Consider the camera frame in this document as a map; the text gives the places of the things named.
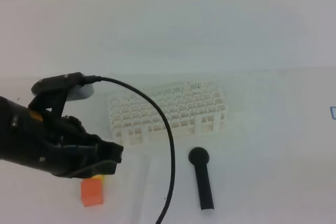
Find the white wall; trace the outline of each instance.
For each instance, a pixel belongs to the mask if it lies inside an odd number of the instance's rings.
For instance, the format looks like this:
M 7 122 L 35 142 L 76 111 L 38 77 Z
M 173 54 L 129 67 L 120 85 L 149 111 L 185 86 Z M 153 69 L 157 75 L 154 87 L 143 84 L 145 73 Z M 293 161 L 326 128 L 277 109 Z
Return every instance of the white wall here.
M 0 77 L 336 66 L 334 0 L 0 0 Z

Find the black cable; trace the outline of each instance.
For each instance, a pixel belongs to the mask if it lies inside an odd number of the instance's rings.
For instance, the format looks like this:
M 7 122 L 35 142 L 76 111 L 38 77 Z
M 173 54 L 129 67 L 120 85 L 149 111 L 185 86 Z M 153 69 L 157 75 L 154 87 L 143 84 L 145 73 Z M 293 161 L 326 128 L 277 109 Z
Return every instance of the black cable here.
M 145 100 L 147 100 L 151 105 L 153 105 L 153 107 L 158 111 L 159 115 L 161 116 L 163 123 L 167 129 L 168 132 L 168 137 L 169 137 L 169 145 L 170 145 L 170 152 L 171 152 L 171 177 L 170 177 L 170 184 L 169 184 L 169 189 L 168 189 L 168 195 L 166 198 L 166 202 L 164 204 L 164 207 L 162 209 L 162 212 L 160 214 L 160 216 L 158 217 L 156 224 L 161 224 L 164 216 L 166 215 L 168 208 L 169 208 L 169 204 L 172 200 L 172 196 L 173 196 L 173 190 L 174 190 L 174 184 L 175 184 L 175 148 L 174 148 L 174 140 L 173 140 L 173 134 L 172 134 L 172 130 L 170 129 L 168 120 L 166 118 L 166 116 L 164 115 L 164 113 L 162 112 L 162 110 L 160 109 L 160 107 L 151 99 L 149 98 L 146 94 L 142 93 L 140 90 L 122 82 L 122 81 L 118 81 L 112 78 L 107 78 L 107 77 L 98 77 L 98 76 L 87 76 L 84 77 L 85 84 L 90 84 L 90 83 L 94 83 L 94 82 L 98 82 L 98 81 L 107 81 L 107 82 L 113 82 L 115 84 L 118 84 L 120 86 L 123 86 L 131 91 L 133 91 L 134 93 L 137 93 L 139 96 L 141 96 L 142 98 L 144 98 Z

